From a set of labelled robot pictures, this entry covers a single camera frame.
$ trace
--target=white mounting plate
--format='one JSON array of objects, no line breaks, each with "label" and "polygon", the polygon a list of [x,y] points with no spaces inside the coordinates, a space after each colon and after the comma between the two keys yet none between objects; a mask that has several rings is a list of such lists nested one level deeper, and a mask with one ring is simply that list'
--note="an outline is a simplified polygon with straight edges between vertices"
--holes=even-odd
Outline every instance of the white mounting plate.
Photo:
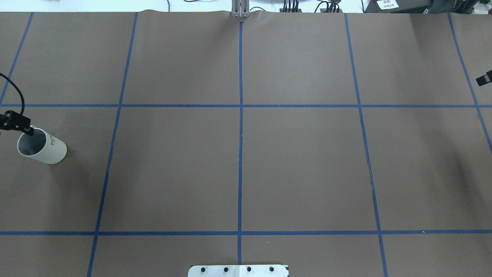
[{"label": "white mounting plate", "polygon": [[289,277],[287,265],[192,266],[188,277]]}]

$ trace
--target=bundle of cables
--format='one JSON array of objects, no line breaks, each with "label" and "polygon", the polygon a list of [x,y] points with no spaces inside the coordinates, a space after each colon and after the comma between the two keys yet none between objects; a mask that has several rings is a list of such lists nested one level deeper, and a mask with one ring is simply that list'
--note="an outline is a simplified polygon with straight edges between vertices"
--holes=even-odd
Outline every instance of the bundle of cables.
[{"label": "bundle of cables", "polygon": [[331,12],[331,13],[340,12],[340,6],[338,5],[338,3],[340,3],[341,0],[338,0],[338,1],[337,0],[330,0],[330,1],[318,0],[318,1],[320,1],[320,3],[318,4],[318,6],[314,10],[314,12],[317,12],[319,6],[323,3],[326,3],[326,11],[324,11],[324,12]]},{"label": "bundle of cables", "polygon": [[299,0],[292,0],[292,2],[289,0],[289,6],[287,6],[287,0],[283,0],[283,12],[299,12]]}]

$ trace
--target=white bracket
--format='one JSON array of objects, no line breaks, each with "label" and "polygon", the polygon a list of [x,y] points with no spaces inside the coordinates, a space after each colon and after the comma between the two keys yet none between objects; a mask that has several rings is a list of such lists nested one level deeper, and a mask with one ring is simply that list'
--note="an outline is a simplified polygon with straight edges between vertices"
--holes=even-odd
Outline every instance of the white bracket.
[{"label": "white bracket", "polygon": [[249,17],[249,0],[232,0],[232,17]]},{"label": "white bracket", "polygon": [[289,266],[192,266],[188,271],[188,277],[289,277]]}]

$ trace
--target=white cup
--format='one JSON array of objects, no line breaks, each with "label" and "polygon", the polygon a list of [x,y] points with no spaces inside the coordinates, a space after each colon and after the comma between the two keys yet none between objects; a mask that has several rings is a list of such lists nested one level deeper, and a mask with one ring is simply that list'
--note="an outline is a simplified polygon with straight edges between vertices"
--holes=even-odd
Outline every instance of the white cup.
[{"label": "white cup", "polygon": [[31,127],[34,128],[34,135],[22,134],[17,141],[19,153],[46,164],[56,164],[63,160],[66,155],[65,143],[40,128]]}]

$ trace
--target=vertical blue line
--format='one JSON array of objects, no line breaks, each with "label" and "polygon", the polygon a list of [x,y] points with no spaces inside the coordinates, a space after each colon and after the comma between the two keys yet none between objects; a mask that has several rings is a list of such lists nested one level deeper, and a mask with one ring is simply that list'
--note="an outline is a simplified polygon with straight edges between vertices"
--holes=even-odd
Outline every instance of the vertical blue line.
[{"label": "vertical blue line", "polygon": [[106,189],[108,187],[109,169],[111,167],[111,161],[113,160],[113,150],[115,147],[116,131],[118,130],[118,124],[120,121],[120,113],[121,113],[122,104],[123,104],[124,88],[126,85],[126,76],[128,75],[128,67],[130,66],[131,50],[133,47],[133,38],[135,37],[135,29],[137,27],[137,19],[138,19],[138,12],[135,13],[135,18],[133,19],[133,28],[131,31],[130,46],[128,47],[128,55],[126,57],[126,65],[125,65],[124,74],[123,74],[122,89],[120,92],[120,101],[118,103],[118,111],[116,112],[115,127],[113,129],[113,137],[111,138],[111,146],[109,149],[108,164],[106,166],[106,175],[104,177],[104,184],[102,186],[101,201],[99,203],[99,212],[97,214],[97,222],[96,222],[96,226],[95,226],[95,235],[94,235],[94,241],[92,242],[92,251],[91,251],[91,258],[89,260],[89,267],[87,269],[87,277],[91,277],[92,266],[94,264],[95,249],[97,247],[97,237],[98,237],[98,233],[99,233],[99,228],[101,226],[102,211],[104,208],[104,198],[106,197]]},{"label": "vertical blue line", "polygon": [[242,264],[243,230],[243,22],[239,23],[239,168],[238,168],[238,264]]},{"label": "vertical blue line", "polygon": [[489,150],[492,153],[492,143],[489,137],[489,132],[487,132],[487,128],[485,127],[485,122],[484,122],[484,118],[482,117],[482,112],[480,111],[480,107],[478,106],[478,101],[475,96],[475,92],[473,91],[473,86],[471,85],[468,71],[466,70],[466,66],[464,65],[463,57],[461,56],[460,46],[458,45],[458,40],[456,39],[455,27],[453,25],[453,20],[451,19],[451,13],[449,12],[448,12],[448,20],[449,20],[449,26],[451,27],[451,33],[453,34],[453,39],[455,41],[456,51],[458,52],[458,57],[460,59],[461,66],[463,67],[463,72],[466,77],[466,81],[468,82],[468,87],[470,88],[471,97],[473,98],[473,102],[475,103],[475,108],[477,109],[478,117],[480,119],[480,124],[482,124],[482,129],[484,130],[485,138],[487,140],[487,143],[489,144]]},{"label": "vertical blue line", "polygon": [[359,84],[357,82],[357,73],[355,71],[354,52],[352,49],[352,41],[350,39],[350,28],[348,25],[347,14],[345,13],[344,15],[345,15],[345,27],[347,29],[348,49],[350,52],[350,61],[352,63],[352,74],[354,75],[355,94],[357,96],[357,105],[359,106],[359,118],[361,121],[362,138],[364,139],[364,149],[366,151],[366,162],[368,164],[369,176],[370,176],[370,185],[371,185],[371,189],[372,189],[372,204],[374,206],[374,216],[376,218],[376,227],[377,227],[378,238],[379,238],[379,250],[381,252],[381,262],[383,264],[384,277],[388,277],[388,269],[386,267],[386,256],[384,254],[383,235],[381,233],[381,223],[379,221],[379,210],[377,207],[376,188],[374,187],[374,178],[372,177],[372,167],[370,164],[369,147],[368,147],[368,141],[367,141],[367,136],[366,136],[366,127],[364,125],[364,115],[362,114],[361,96],[359,93]]},{"label": "vertical blue line", "polygon": [[[8,77],[12,78],[12,74],[14,73],[14,67],[15,64],[17,63],[17,59],[19,58],[19,55],[21,54],[21,49],[22,45],[24,45],[24,40],[26,40],[26,36],[28,34],[29,26],[31,25],[32,17],[34,16],[34,13],[32,12],[31,15],[29,16],[28,24],[26,25],[26,29],[24,30],[24,34],[22,35],[21,43],[19,43],[19,48],[17,48],[17,53],[15,53],[15,58],[14,61],[12,62],[12,66],[10,67],[10,71],[8,73]],[[3,86],[3,90],[0,96],[0,104],[3,102],[3,98],[5,97],[5,93],[7,91],[9,82],[5,81],[5,85]]]}]

